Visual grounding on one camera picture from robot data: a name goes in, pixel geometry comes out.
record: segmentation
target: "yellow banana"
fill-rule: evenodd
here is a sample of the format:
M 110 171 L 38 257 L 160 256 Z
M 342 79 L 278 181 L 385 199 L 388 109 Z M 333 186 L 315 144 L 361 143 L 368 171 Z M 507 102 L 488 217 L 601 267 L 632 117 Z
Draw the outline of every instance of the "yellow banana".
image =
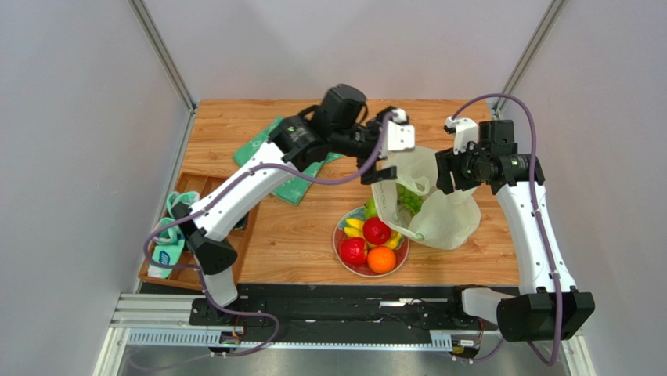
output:
M 383 245 L 389 249 L 396 249 L 398 248 L 398 245 L 401 243 L 402 237 L 403 235 L 401 235 L 401 233 L 392 230 L 391 239 L 387 240 L 387 243 L 384 243 Z
M 354 227 L 345 227 L 343 231 L 348 237 L 361 237 L 363 239 L 363 232 L 359 229 Z
M 353 229 L 357 229 L 357 230 L 360 230 L 360 231 L 363 230 L 364 221 L 362 221 L 361 219 L 348 218 L 348 219 L 345 219 L 345 223 L 347 223 L 348 226 L 350 226 Z

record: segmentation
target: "wooden tabletop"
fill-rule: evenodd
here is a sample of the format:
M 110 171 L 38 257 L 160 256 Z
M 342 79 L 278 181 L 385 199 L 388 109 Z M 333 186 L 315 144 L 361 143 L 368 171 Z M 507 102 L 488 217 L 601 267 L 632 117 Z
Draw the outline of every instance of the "wooden tabletop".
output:
M 277 115 L 291 116 L 318 100 L 205 100 L 190 136 L 181 172 L 231 176 L 239 166 L 234 152 L 271 124 Z M 407 111 L 416 128 L 417 145 L 434 150 L 452 147 L 442 130 L 462 100 L 370 100 L 371 115 L 392 105 Z M 485 103 L 462 116 L 490 120 Z M 356 171 L 355 159 L 325 165 L 318 177 L 339 179 Z M 371 197 L 369 186 L 355 180 L 342 186 L 312 185 L 298 205 L 273 196 L 260 204 L 240 282 L 306 284 L 487 284 L 518 283 L 517 260 L 505 216 L 488 186 L 474 198 L 481 223 L 467 243 L 453 251 L 410 243 L 403 267 L 390 276 L 365 278 L 347 271 L 336 259 L 331 237 L 338 220 Z

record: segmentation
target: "green grapes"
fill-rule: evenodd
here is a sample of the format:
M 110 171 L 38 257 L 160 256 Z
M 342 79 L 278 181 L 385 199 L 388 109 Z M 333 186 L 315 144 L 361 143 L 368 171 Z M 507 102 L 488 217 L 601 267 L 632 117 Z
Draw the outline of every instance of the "green grapes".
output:
M 401 184 L 396 184 L 396 192 L 398 193 L 398 204 L 407 209 L 412 217 L 421 212 L 421 206 L 424 204 L 423 198 Z

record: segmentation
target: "white wall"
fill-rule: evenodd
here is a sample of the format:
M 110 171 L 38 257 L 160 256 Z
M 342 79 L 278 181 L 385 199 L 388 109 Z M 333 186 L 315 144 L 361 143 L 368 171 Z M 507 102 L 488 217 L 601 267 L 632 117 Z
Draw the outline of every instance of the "white wall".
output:
M 561 251 L 596 300 L 584 333 L 605 376 L 665 374 L 665 19 L 664 1 L 569 2 L 517 91 Z M 527 146 L 524 115 L 505 118 Z
M 146 0 L 196 100 L 499 91 L 549 0 Z
M 2 2 L 0 56 L 0 374 L 91 374 L 185 107 L 124 1 Z

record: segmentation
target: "red bowl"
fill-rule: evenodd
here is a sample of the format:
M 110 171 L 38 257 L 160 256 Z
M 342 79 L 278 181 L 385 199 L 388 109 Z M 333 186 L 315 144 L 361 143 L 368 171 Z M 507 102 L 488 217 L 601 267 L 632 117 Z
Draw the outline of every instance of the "red bowl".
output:
M 341 220 L 338 221 L 336 228 L 333 230 L 333 253 L 336 254 L 336 259 L 338 259 L 338 261 L 341 262 L 341 264 L 343 264 L 345 269 L 361 277 L 377 278 L 392 274 L 393 272 L 398 270 L 398 268 L 400 268 L 404 263 L 406 263 L 406 260 L 408 258 L 408 251 L 410 250 L 410 244 L 407 237 L 403 237 L 401 240 L 401 244 L 398 246 L 397 249 L 394 250 L 394 253 L 396 254 L 396 267 L 390 272 L 387 272 L 385 274 L 375 273 L 370 269 L 370 267 L 368 267 L 367 263 L 364 263 L 363 265 L 360 266 L 354 266 L 344 263 L 343 260 L 341 260 L 340 249 L 343 240 L 348 239 L 348 236 L 343 231 L 343 228 L 345 228 L 345 219 L 348 218 L 356 218 L 364 220 L 365 217 L 363 214 L 363 207 L 356 208 L 355 210 L 350 211 L 348 214 L 343 215 L 343 218 L 341 218 Z

